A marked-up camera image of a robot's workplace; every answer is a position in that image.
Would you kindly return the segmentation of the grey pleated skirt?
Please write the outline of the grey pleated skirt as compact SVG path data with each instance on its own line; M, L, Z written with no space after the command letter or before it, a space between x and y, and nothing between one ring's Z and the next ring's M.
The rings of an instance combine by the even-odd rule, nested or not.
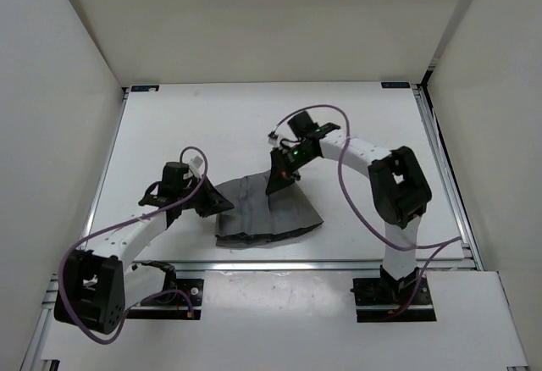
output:
M216 245L244 249L305 235L324 220L297 184L266 193L270 173L251 174L216 186L234 208L217 215Z

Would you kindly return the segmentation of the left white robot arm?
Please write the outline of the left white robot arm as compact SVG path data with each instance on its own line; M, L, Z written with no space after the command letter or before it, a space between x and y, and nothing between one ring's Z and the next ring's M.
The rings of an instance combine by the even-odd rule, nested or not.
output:
M161 180L151 183L138 202L141 215L99 231L96 242L67 253L53 309L58 322L109 335L136 304L187 298L177 287L173 265L156 260L137 263L136 258L185 210L206 218L233 209L200 165L196 158L166 163Z

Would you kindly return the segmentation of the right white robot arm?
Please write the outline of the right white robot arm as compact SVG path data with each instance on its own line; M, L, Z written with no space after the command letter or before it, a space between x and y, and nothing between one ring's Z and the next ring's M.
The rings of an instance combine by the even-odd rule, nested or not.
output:
M294 134L294 141L275 132L268 134L272 151L266 193L293 185L301 178L299 169L316 158L336 161L366 177L373 205L384 221L380 292L388 302L403 301L420 277L415 253L418 227L432 199L413 150L376 147L333 123L311 123Z

